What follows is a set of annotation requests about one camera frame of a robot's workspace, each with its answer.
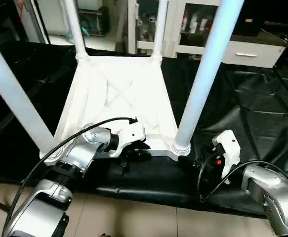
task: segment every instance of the black plastic sheet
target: black plastic sheet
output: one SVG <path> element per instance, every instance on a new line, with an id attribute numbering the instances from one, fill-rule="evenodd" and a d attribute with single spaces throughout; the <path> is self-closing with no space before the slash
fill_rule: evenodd
<path id="1" fill-rule="evenodd" d="M 77 65 L 74 48 L 12 42 L 1 51 L 46 125 L 55 132 Z M 121 56 L 91 49 L 88 52 Z M 163 59 L 162 71 L 177 124 L 198 65 L 184 59 Z M 266 160 L 288 173 L 288 68 L 222 64 L 194 133 L 191 157 L 203 159 L 199 150 L 210 147 L 212 137 L 226 129 L 233 130 L 241 146 L 241 161 Z M 38 161 L 34 143 L 0 98 L 0 182 L 21 182 Z M 123 171 L 119 159 L 98 159 L 80 190 L 191 209 L 262 216 L 261 206 L 238 184 L 223 186 L 207 204 L 198 203 L 196 175 L 195 170 L 167 157 L 134 159 L 127 171 Z"/>

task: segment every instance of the glass cabinet door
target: glass cabinet door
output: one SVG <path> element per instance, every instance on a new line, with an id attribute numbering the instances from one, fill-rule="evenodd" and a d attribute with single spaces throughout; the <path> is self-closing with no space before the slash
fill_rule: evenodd
<path id="1" fill-rule="evenodd" d="M 133 54 L 150 54 L 154 48 L 156 21 L 158 16 L 158 0 L 129 0 L 128 7 L 135 5 L 134 13 L 128 15 L 128 52 Z M 176 11 L 177 0 L 168 0 L 164 42 L 162 55 L 167 56 L 167 39 L 171 38 L 173 16 Z"/>
<path id="2" fill-rule="evenodd" d="M 220 0 L 188 0 L 177 4 L 172 35 L 172 57 L 203 54 Z"/>

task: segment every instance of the black cable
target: black cable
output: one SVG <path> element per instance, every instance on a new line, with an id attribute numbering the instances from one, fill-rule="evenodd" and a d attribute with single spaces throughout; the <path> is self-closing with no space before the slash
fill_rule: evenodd
<path id="1" fill-rule="evenodd" d="M 134 123 L 136 122 L 137 120 L 136 119 L 133 119 L 133 118 L 126 118 L 126 117 L 119 117 L 119 118 L 111 118 L 111 119 L 107 119 L 105 121 L 102 121 L 102 122 L 99 122 L 99 123 L 96 123 L 94 125 L 91 125 L 77 133 L 75 133 L 74 135 L 68 137 L 67 139 L 65 139 L 64 141 L 62 141 L 61 143 L 59 143 L 56 147 L 54 147 L 53 149 L 51 149 L 35 166 L 34 168 L 30 171 L 30 173 L 27 175 L 27 177 L 24 179 L 22 185 L 20 186 L 19 190 L 17 191 L 15 197 L 14 197 L 14 200 L 10 206 L 10 209 L 9 209 L 9 212 L 6 216 L 6 219 L 5 219 L 5 223 L 4 223 L 4 226 L 3 226 L 3 231 L 2 231 L 2 237 L 4 235 L 4 230 L 6 228 L 6 225 L 9 223 L 9 221 L 11 220 L 11 217 L 12 217 L 12 214 L 13 214 L 13 211 L 15 209 L 15 206 L 22 194 L 22 192 L 24 191 L 25 189 L 25 186 L 26 184 L 28 183 L 30 177 L 32 176 L 32 174 L 34 173 L 34 171 L 48 158 L 50 157 L 55 151 L 57 151 L 59 148 L 61 148 L 62 146 L 64 146 L 66 143 L 70 142 L 71 140 L 73 140 L 74 138 L 80 136 L 81 134 L 91 130 L 91 129 L 94 129 L 95 127 L 98 127 L 98 126 L 101 126 L 105 123 L 108 123 L 108 122 L 112 122 L 112 121 L 117 121 L 117 120 L 128 120 L 130 123 Z"/>
<path id="2" fill-rule="evenodd" d="M 197 194 L 200 194 L 200 183 L 201 183 L 201 178 L 202 178 L 203 172 L 205 170 L 205 167 L 214 157 L 216 157 L 216 154 L 213 154 L 213 155 L 209 156 L 208 158 L 206 158 L 206 160 L 202 163 L 202 165 L 200 167 L 199 176 L 198 176 L 198 180 L 197 180 Z"/>
<path id="3" fill-rule="evenodd" d="M 216 187 L 209 192 L 209 194 L 205 197 L 205 198 L 201 198 L 200 202 L 205 202 L 233 173 L 236 172 L 236 170 L 244 167 L 244 166 L 248 166 L 250 164 L 265 164 L 268 165 L 272 168 L 274 168 L 277 172 L 281 173 L 287 180 L 288 180 L 288 175 L 281 170 L 280 168 L 278 168 L 277 166 L 275 166 L 274 164 L 271 164 L 269 162 L 263 161 L 263 160 L 252 160 L 252 161 L 248 161 L 245 163 L 242 163 L 241 165 L 237 166 L 234 170 L 230 171 L 223 179 L 221 182 L 219 182 Z"/>

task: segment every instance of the white furniture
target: white furniture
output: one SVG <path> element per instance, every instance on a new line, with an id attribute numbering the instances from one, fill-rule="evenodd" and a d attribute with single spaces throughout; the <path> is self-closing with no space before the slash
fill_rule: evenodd
<path id="1" fill-rule="evenodd" d="M 212 21 L 218 6 L 223 0 L 168 0 L 165 25 L 164 57 L 177 57 L 178 53 L 203 55 L 208 32 L 200 31 L 202 18 Z M 136 19 L 141 14 L 141 5 L 137 0 L 128 0 L 128 53 L 136 54 L 137 49 L 152 49 L 154 43 L 140 41 L 136 38 Z M 189 30 L 181 30 L 185 11 L 198 11 L 198 30 L 192 34 Z M 232 36 L 222 62 L 271 68 L 285 49 L 281 39 L 261 32 L 254 37 Z"/>
<path id="2" fill-rule="evenodd" d="M 79 131 L 86 123 L 114 117 L 137 117 L 153 156 L 175 161 L 190 152 L 190 140 L 227 48 L 244 0 L 224 0 L 213 21 L 205 54 L 177 128 L 160 68 L 167 0 L 160 0 L 151 57 L 89 56 L 84 47 L 74 0 L 65 7 L 78 65 L 53 137 L 0 54 L 0 94 L 42 153 Z M 109 124 L 118 134 L 123 124 Z M 61 154 L 53 154 L 54 160 Z"/>

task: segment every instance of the tile floor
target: tile floor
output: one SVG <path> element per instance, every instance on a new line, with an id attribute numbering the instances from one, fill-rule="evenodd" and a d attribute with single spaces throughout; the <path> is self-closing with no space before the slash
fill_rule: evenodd
<path id="1" fill-rule="evenodd" d="M 0 184 L 0 201 L 11 204 L 16 185 Z M 31 192 L 27 188 L 23 201 Z M 65 237 L 273 237 L 267 220 L 74 194 Z M 0 210 L 0 235 L 5 213 Z"/>

